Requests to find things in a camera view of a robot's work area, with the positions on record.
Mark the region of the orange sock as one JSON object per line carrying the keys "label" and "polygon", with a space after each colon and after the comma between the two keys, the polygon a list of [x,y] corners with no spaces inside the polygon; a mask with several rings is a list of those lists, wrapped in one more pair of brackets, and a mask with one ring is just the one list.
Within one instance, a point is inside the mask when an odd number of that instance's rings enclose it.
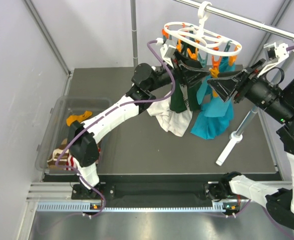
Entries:
{"label": "orange sock", "polygon": [[89,119],[92,115],[93,115],[93,113],[91,111],[87,111],[87,110],[83,114],[80,114],[80,115],[70,115],[66,119],[66,124],[68,127],[70,127],[71,124],[75,121],[82,123],[83,121]]}
{"label": "orange sock", "polygon": [[[219,68],[218,67],[213,67],[210,69],[210,74],[211,74],[211,77],[212,78],[217,78],[218,75],[219,75]],[[218,94],[215,90],[212,90],[212,96],[214,98],[217,98],[218,97]]]}

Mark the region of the white clip hanger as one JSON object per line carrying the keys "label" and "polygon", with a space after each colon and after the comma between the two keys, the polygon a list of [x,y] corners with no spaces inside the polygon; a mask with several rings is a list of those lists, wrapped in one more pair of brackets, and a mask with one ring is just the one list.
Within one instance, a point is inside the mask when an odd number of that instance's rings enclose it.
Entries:
{"label": "white clip hanger", "polygon": [[172,21],[164,25],[164,32],[170,37],[178,39],[180,44],[185,43],[195,48],[195,52],[187,50],[188,57],[200,60],[200,51],[211,55],[212,68],[219,68],[223,58],[228,60],[228,66],[234,65],[242,45],[218,33],[205,29],[205,22],[209,18],[207,8],[212,6],[209,1],[202,2],[198,7],[198,24],[183,21]]}

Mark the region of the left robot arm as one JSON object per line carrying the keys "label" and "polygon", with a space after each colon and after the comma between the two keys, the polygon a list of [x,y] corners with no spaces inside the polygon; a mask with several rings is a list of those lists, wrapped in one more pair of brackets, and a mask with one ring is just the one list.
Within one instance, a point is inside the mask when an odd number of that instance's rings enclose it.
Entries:
{"label": "left robot arm", "polygon": [[132,86],[124,96],[97,116],[83,123],[76,120],[71,124],[68,147],[77,165],[82,191],[87,197],[95,198],[100,192],[96,162],[100,156],[97,144],[102,138],[126,120],[143,113],[152,103],[158,102],[152,94],[154,90],[171,83],[176,88],[179,84],[192,87],[209,75],[201,63],[179,52],[174,53],[173,61],[173,66],[164,62],[157,67],[147,63],[137,65],[131,79]]}

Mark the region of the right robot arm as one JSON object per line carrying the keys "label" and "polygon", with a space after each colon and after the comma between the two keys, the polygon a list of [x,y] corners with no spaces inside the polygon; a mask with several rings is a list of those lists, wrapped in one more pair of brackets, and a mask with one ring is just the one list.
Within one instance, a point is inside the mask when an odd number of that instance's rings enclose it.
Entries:
{"label": "right robot arm", "polygon": [[209,79],[208,85],[223,101],[249,100],[282,126],[277,130],[291,169],[291,189],[271,187],[239,172],[225,174],[219,181],[226,198],[241,195],[267,210],[277,223],[294,230],[294,79],[281,89],[270,84],[257,67],[249,67],[230,77]]}

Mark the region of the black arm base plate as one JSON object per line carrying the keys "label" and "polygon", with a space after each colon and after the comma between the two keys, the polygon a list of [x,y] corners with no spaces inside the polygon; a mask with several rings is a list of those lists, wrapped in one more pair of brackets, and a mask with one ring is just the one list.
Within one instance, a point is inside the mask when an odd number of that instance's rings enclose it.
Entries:
{"label": "black arm base plate", "polygon": [[172,199],[174,197],[191,196],[197,200],[221,200],[232,198],[235,194],[224,183],[205,182],[119,182],[107,181],[96,185],[96,190],[104,195],[105,199],[117,200],[124,197],[156,197]]}

